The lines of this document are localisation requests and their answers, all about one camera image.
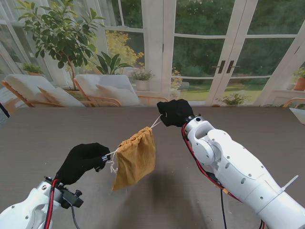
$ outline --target gray table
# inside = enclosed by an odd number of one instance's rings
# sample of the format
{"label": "gray table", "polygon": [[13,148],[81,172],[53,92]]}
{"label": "gray table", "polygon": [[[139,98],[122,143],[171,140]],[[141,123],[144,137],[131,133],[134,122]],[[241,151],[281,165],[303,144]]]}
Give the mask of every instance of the gray table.
{"label": "gray table", "polygon": [[[305,206],[305,126],[283,108],[195,107],[214,127],[257,156],[287,192]],[[0,130],[0,211],[23,201],[44,175],[54,176],[80,143],[117,145],[158,116],[156,108],[22,108]],[[137,185],[111,192],[107,166],[87,172],[70,189],[83,192],[76,209],[82,229],[222,229],[220,191],[198,170],[180,129],[153,129],[156,170]],[[244,204],[224,196],[229,229],[257,229],[260,220]],[[53,215],[55,229],[74,229],[71,211]]]}

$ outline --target white drawstring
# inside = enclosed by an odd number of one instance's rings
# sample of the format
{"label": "white drawstring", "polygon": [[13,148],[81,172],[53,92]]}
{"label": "white drawstring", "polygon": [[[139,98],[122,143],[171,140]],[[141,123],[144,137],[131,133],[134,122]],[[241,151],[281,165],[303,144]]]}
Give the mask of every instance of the white drawstring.
{"label": "white drawstring", "polygon": [[[156,121],[153,123],[153,125],[151,126],[151,128],[154,128],[156,125],[158,125],[160,122],[162,122],[162,121],[159,121],[159,122],[158,122],[158,120],[159,120],[160,117],[161,117],[161,115],[159,115],[159,117],[158,117],[158,118],[156,119]],[[106,163],[111,163],[111,165],[110,165],[110,171],[111,171],[112,173],[117,173],[117,171],[118,171],[118,168],[116,168],[116,169],[113,168],[113,166],[114,166],[114,164],[115,164],[115,163],[114,163],[114,156],[115,156],[116,152],[118,152],[118,150],[119,150],[119,148],[117,148],[115,151],[113,151],[113,152],[108,153],[108,154],[105,155],[105,156],[108,156],[108,155],[113,154],[113,155],[112,155],[112,160],[106,162]]]}
{"label": "white drawstring", "polygon": [[156,119],[156,121],[153,123],[153,125],[151,126],[151,128],[154,128],[156,125],[158,125],[160,122],[162,122],[162,121],[159,121],[159,122],[157,122],[158,120],[159,120],[159,118],[161,117],[161,115],[159,115],[159,117]]}
{"label": "white drawstring", "polygon": [[110,171],[111,171],[111,173],[117,173],[117,171],[118,171],[118,168],[116,168],[116,169],[113,168],[113,166],[114,166],[114,156],[115,156],[115,153],[118,152],[118,150],[119,150],[119,148],[117,148],[115,151],[113,151],[113,152],[111,152],[111,153],[105,155],[105,156],[108,156],[108,155],[113,154],[113,155],[112,155],[112,160],[106,162],[106,163],[111,163],[111,165],[110,165]]}

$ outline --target drawstring bag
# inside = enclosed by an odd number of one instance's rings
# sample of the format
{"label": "drawstring bag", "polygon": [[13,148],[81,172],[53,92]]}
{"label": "drawstring bag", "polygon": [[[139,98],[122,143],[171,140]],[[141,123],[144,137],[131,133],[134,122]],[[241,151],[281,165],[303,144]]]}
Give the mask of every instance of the drawstring bag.
{"label": "drawstring bag", "polygon": [[134,185],[151,173],[156,164],[156,147],[153,130],[146,127],[126,141],[117,150],[118,169],[112,190]]}

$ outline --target wooden chair frame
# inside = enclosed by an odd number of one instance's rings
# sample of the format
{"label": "wooden chair frame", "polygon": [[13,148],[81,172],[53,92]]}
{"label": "wooden chair frame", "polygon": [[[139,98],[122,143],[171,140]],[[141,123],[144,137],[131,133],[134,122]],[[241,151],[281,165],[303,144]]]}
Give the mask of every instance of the wooden chair frame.
{"label": "wooden chair frame", "polygon": [[297,108],[302,102],[305,102],[305,98],[293,98],[287,101],[283,107],[288,107],[288,105],[294,101],[299,101],[298,104],[295,106]]}
{"label": "wooden chair frame", "polygon": [[[84,96],[84,98],[88,99],[89,101],[91,101],[91,99],[109,100],[109,101],[111,101],[111,102],[116,102],[117,104],[119,104],[119,106],[122,106],[121,103],[120,103],[118,100],[116,100],[116,99],[86,95],[86,93],[82,90],[80,84],[77,82],[76,79],[74,79],[74,83],[75,83],[75,85],[78,87],[78,89],[80,90],[80,92],[81,92],[81,94]],[[164,100],[165,102],[168,102],[168,99],[163,98],[163,97],[141,96],[141,95],[139,95],[138,97],[139,97],[139,98],[147,98],[147,99],[148,99],[148,105],[150,105],[151,99],[159,99],[159,100]]]}
{"label": "wooden chair frame", "polygon": [[[10,91],[12,92],[15,96],[17,96],[20,100],[22,100],[28,107],[35,107],[33,104],[43,104],[43,105],[48,105],[50,107],[66,107],[60,104],[55,104],[55,103],[48,103],[48,102],[41,102],[41,101],[32,101],[32,100],[27,100],[24,98],[19,92],[17,92],[14,88],[12,88],[6,81],[1,81],[2,84]],[[113,102],[104,102],[104,101],[80,101],[82,104],[101,104],[101,105],[108,105],[108,106],[113,106],[113,107],[119,107],[116,103]]]}

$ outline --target lounge chair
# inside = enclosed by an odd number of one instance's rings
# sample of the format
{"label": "lounge chair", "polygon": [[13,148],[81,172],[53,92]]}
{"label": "lounge chair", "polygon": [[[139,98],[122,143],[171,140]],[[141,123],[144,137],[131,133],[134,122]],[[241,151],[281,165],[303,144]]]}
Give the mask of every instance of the lounge chair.
{"label": "lounge chair", "polygon": [[168,102],[163,97],[137,96],[126,75],[77,75],[76,86],[88,101],[109,101],[116,99],[120,106],[152,105],[152,102]]}
{"label": "lounge chair", "polygon": [[[42,76],[10,74],[2,84],[28,107],[85,107],[92,101],[78,101],[61,88],[55,88]],[[95,106],[118,107],[112,102],[93,102]]]}

